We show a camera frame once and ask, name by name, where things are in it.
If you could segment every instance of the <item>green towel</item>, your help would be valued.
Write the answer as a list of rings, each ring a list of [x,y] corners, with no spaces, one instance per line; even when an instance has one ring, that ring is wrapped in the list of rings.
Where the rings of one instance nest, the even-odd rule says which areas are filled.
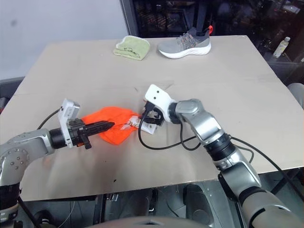
[[[150,44],[147,40],[134,36],[126,36],[116,44],[114,55],[142,60],[148,53]]]

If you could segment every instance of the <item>white shoe sole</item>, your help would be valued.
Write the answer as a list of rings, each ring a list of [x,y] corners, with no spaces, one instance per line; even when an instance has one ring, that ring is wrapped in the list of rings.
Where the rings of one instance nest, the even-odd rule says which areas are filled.
[[[160,50],[159,51],[168,58],[182,58],[187,55],[205,55],[208,54],[210,50],[211,50],[211,43],[209,43],[208,46],[206,47],[189,48],[178,53],[166,53]]]

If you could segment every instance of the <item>plastic bottle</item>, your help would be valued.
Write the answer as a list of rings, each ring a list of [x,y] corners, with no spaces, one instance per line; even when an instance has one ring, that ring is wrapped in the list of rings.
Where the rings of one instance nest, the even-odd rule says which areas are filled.
[[[283,53],[283,51],[285,50],[285,48],[288,46],[289,41],[290,41],[290,37],[285,37],[285,39],[281,41],[279,46],[277,46],[273,56],[279,58]]]

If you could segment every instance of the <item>cable connector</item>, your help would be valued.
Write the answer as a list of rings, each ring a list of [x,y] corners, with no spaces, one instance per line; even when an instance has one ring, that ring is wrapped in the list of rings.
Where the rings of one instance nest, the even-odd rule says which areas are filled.
[[[142,114],[142,116],[144,116],[145,113],[147,113],[147,115],[149,114],[149,112],[153,111],[155,105],[153,103],[151,103],[150,101],[147,101],[146,105],[144,106],[145,110]]]

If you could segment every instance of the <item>orange cloth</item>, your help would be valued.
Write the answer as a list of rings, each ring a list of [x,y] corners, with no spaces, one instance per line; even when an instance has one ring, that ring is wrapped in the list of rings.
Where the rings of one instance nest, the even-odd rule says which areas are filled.
[[[108,143],[119,145],[126,138],[128,138],[133,131],[137,130],[137,128],[133,126],[121,130],[123,125],[125,125],[134,115],[139,116],[130,109],[120,107],[105,107],[95,113],[82,117],[81,119],[83,122],[85,122],[85,124],[91,124],[102,120],[114,122],[115,125],[113,127],[105,132],[99,133],[99,136]]]

